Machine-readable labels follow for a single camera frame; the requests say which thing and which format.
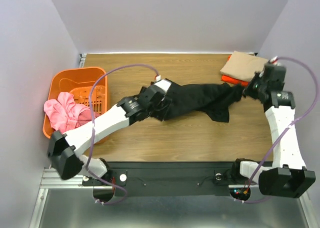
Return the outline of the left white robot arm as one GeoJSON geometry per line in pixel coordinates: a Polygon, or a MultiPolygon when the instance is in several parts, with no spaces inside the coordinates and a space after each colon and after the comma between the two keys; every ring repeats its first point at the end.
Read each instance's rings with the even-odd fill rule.
{"type": "Polygon", "coordinates": [[[111,172],[106,162],[85,156],[84,152],[93,150],[94,144],[117,130],[129,127],[157,115],[166,107],[166,94],[171,82],[163,79],[137,96],[122,98],[107,112],[93,121],[65,133],[55,131],[50,138],[47,155],[52,166],[62,180],[81,174],[94,177],[101,185],[108,184],[111,172]]]}

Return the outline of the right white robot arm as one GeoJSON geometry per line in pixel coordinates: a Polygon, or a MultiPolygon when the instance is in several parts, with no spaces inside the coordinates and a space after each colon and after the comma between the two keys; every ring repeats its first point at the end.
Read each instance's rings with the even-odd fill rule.
{"type": "Polygon", "coordinates": [[[267,156],[273,155],[271,167],[260,162],[237,159],[230,170],[236,183],[246,182],[243,194],[252,184],[257,184],[261,194],[299,198],[315,182],[316,174],[308,170],[297,138],[295,124],[295,100],[292,92],[285,91],[286,68],[266,63],[261,72],[256,72],[245,88],[243,95],[259,100],[267,118],[272,147],[267,156]]]}

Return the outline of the black t shirt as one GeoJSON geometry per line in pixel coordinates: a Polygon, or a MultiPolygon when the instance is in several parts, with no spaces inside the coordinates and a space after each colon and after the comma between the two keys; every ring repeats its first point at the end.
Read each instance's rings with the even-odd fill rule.
{"type": "Polygon", "coordinates": [[[206,113],[212,121],[228,123],[229,106],[242,98],[244,86],[222,84],[187,84],[171,82],[164,105],[152,117],[167,121],[192,111],[206,113]]]}

